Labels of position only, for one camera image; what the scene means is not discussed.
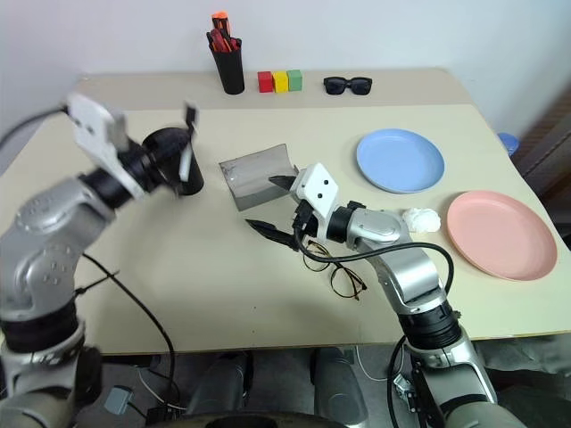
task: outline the toy block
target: toy block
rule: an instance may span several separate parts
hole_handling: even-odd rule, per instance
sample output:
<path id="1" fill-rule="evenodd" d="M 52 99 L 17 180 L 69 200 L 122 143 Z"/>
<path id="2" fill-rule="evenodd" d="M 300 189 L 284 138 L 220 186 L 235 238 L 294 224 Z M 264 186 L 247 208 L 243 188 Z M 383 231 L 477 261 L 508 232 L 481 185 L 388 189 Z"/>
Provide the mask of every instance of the toy block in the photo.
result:
<path id="1" fill-rule="evenodd" d="M 272 73 L 272 76 L 274 78 L 274 90 L 276 93 L 287 92 L 287 73 L 285 71 L 276 71 Z"/>
<path id="2" fill-rule="evenodd" d="M 260 92 L 274 92 L 274 82 L 269 71 L 258 71 L 258 86 Z"/>
<path id="3" fill-rule="evenodd" d="M 288 70 L 287 71 L 287 81 L 289 85 L 289 91 L 301 91 L 302 90 L 302 72 L 299 70 Z"/>

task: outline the blue plate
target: blue plate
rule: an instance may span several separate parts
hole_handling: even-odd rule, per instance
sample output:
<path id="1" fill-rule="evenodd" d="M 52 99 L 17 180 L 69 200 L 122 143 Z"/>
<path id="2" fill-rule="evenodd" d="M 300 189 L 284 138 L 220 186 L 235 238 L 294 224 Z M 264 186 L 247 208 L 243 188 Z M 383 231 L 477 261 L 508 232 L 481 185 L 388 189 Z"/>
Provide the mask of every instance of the blue plate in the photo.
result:
<path id="1" fill-rule="evenodd" d="M 357 162 L 368 181 L 393 193 L 422 192 L 444 174 L 444 158 L 436 146 L 405 129 L 381 129 L 363 137 Z"/>

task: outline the white wall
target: white wall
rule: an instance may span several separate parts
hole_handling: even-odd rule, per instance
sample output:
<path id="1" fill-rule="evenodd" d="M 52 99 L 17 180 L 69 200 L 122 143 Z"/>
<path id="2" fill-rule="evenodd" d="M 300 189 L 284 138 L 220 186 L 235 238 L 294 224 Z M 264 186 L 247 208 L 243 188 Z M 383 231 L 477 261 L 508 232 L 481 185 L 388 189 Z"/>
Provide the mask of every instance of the white wall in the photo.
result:
<path id="1" fill-rule="evenodd" d="M 517 135 L 571 80 L 569 0 L 0 1 L 0 130 L 82 73 L 213 69 L 204 32 L 220 9 L 247 69 L 440 66 Z"/>

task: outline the green block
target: green block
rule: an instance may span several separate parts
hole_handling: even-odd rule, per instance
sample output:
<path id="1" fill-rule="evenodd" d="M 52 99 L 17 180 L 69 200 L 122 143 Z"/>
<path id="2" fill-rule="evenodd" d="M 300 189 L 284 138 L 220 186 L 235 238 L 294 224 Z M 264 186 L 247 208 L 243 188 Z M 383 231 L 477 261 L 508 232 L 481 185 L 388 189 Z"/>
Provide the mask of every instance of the green block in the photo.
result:
<path id="1" fill-rule="evenodd" d="M 288 70 L 287 81 L 289 82 L 289 92 L 302 90 L 302 72 L 299 70 Z"/>

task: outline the plate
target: plate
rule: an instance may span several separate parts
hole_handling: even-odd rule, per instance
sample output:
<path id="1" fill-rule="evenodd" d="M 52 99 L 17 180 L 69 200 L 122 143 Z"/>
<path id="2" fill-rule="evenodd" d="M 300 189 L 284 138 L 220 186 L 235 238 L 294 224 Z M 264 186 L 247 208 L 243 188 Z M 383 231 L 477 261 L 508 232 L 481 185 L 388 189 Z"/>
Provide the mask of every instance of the plate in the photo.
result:
<path id="1" fill-rule="evenodd" d="M 448 209 L 448 232 L 470 263 L 490 275 L 539 279 L 555 267 L 551 231 L 522 202 L 489 191 L 467 192 Z"/>
<path id="2" fill-rule="evenodd" d="M 381 129 L 363 137 L 357 163 L 368 181 L 393 193 L 422 192 L 444 174 L 438 148 L 406 129 Z"/>

